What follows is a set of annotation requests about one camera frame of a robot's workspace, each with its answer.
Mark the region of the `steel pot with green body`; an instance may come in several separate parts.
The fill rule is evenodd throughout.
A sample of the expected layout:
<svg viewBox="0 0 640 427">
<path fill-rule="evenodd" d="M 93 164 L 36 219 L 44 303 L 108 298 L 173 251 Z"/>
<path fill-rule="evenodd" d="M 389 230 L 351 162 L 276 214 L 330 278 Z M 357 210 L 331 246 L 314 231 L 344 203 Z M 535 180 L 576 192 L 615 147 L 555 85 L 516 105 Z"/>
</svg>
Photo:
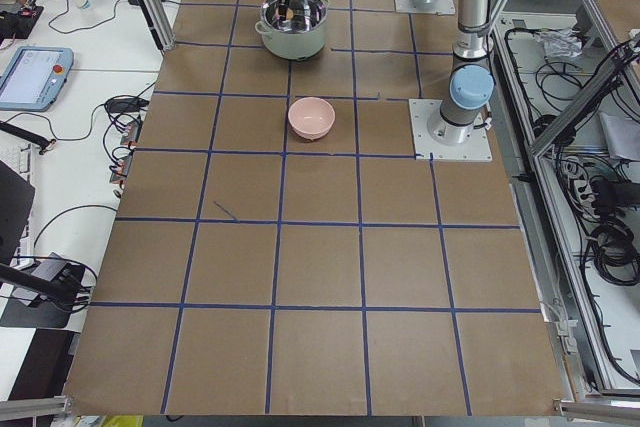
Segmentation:
<svg viewBox="0 0 640 427">
<path fill-rule="evenodd" d="M 313 57 L 325 46 L 329 0 L 290 0 L 293 17 L 278 19 L 278 0 L 265 0 L 255 30 L 275 56 L 295 61 Z"/>
</svg>

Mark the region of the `pink bowl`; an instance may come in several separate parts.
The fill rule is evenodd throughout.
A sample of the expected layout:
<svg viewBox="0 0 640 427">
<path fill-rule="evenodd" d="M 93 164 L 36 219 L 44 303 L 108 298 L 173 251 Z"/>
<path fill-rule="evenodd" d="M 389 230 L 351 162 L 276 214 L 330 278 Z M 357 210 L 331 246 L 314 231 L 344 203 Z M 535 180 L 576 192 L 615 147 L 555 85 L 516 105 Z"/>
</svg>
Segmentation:
<svg viewBox="0 0 640 427">
<path fill-rule="evenodd" d="M 304 97 L 291 104 L 288 122 L 292 130 L 305 140 L 317 140 L 329 133 L 334 125 L 334 107 L 318 97 Z"/>
</svg>

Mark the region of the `blue teach pendant near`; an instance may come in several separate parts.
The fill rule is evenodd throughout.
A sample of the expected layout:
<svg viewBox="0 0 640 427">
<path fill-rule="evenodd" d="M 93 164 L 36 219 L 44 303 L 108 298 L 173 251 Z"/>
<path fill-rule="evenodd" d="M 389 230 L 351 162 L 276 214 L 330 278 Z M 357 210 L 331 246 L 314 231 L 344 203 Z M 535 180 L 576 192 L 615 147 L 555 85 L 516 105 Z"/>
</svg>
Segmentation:
<svg viewBox="0 0 640 427">
<path fill-rule="evenodd" d="M 48 110 L 73 64 L 74 52 L 69 48 L 19 47 L 1 77 L 1 110 Z"/>
</svg>

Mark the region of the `crumpled white paper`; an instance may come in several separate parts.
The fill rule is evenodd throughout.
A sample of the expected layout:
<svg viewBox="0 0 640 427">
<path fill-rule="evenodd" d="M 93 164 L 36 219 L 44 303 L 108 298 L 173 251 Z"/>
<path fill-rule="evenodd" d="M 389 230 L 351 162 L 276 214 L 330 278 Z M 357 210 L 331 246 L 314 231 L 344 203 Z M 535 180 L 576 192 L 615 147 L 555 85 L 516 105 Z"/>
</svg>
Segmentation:
<svg viewBox="0 0 640 427">
<path fill-rule="evenodd" d="M 534 34 L 546 57 L 576 58 L 582 54 L 582 42 L 571 29 L 542 30 Z"/>
</svg>

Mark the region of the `black monitor stand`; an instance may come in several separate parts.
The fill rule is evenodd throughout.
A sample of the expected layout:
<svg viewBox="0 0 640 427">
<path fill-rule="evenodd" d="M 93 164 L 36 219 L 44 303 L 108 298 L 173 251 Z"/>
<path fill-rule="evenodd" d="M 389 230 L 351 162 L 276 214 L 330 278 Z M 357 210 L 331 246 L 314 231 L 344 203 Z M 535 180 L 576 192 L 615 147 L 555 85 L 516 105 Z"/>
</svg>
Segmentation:
<svg viewBox="0 0 640 427">
<path fill-rule="evenodd" d="M 35 188 L 1 165 L 1 283 L 12 287 L 1 313 L 3 327 L 62 329 L 81 290 L 84 267 L 53 253 L 22 270 L 12 267 L 29 220 Z"/>
</svg>

